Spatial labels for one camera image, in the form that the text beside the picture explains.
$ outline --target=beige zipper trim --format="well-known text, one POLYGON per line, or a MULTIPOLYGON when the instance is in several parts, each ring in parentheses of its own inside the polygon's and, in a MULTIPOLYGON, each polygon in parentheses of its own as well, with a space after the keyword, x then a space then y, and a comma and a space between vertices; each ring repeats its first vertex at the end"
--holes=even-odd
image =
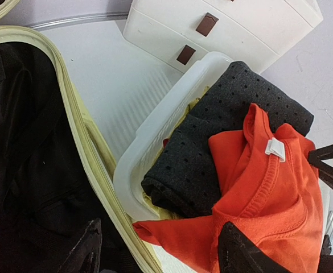
POLYGON ((19 3, 20 0, 5 0, 0 5, 0 19, 7 15, 15 5, 19 3))
POLYGON ((141 270, 146 273, 161 273, 162 269, 157 259, 136 235, 130 217, 124 212, 114 194, 112 180, 109 174, 104 171, 102 163, 97 157, 97 152, 94 150, 80 113, 75 95, 76 91, 73 89, 60 52, 44 35, 25 27, 0 26, 0 43, 6 42, 32 44, 41 49, 51 59, 57 74, 70 128, 89 182, 141 270))

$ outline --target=laundry basket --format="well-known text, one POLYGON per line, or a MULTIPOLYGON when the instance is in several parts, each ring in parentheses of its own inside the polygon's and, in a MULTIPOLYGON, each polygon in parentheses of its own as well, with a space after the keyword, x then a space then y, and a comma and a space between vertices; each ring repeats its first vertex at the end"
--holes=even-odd
POLYGON ((163 140, 183 117, 187 105, 201 97, 205 88, 212 86, 231 62, 231 58, 222 53, 208 53, 184 74, 136 131, 113 178, 116 195, 134 220, 159 219, 143 200, 141 181, 162 149, 163 140))

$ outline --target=yellow cloth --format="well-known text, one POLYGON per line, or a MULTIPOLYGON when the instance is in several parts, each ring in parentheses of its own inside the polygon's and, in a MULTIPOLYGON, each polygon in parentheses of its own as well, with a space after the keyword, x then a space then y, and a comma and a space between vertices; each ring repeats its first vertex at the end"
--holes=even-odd
MULTIPOLYGON (((209 90, 209 87, 206 86, 206 88, 204 88, 203 91, 203 95, 209 90)), ((200 98, 196 98, 195 100, 193 100, 192 102, 190 102, 188 104, 188 106, 185 108, 185 113, 182 116, 182 118, 178 121, 178 123, 175 125, 175 128, 177 128, 185 119, 185 117, 187 116, 187 114, 191 111, 191 109, 193 109, 193 107, 200 101, 200 98)), ((159 151, 158 155, 156 156, 154 162, 159 158, 160 154, 162 153, 162 150, 159 151)), ((158 206, 155 206, 152 203, 151 197, 148 196, 145 192, 142 192, 142 196, 143 196, 143 200, 145 201, 145 203, 152 208, 153 211, 155 211, 157 214, 159 214, 160 220, 179 220, 182 219, 183 217, 181 217, 180 215, 178 215, 175 212, 171 212, 167 209, 163 209, 160 208, 158 206)))

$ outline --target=gray towel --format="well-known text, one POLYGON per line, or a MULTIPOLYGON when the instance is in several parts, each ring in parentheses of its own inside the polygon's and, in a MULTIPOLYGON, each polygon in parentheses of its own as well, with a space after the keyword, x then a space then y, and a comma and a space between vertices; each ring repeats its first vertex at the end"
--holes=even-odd
POLYGON ((208 139, 241 130, 251 103, 268 112, 270 128, 291 124, 306 135, 314 116, 241 62, 232 63, 187 114, 141 182, 154 205, 186 218, 210 215, 221 193, 208 139))

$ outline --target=white clothing tag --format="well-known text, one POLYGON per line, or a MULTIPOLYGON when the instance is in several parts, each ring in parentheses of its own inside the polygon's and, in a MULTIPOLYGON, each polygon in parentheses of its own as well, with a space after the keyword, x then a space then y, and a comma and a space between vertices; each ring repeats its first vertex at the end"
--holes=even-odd
POLYGON ((265 153, 267 155, 273 154, 280 158, 280 162, 285 162, 285 145, 276 138, 272 138, 268 141, 265 153))

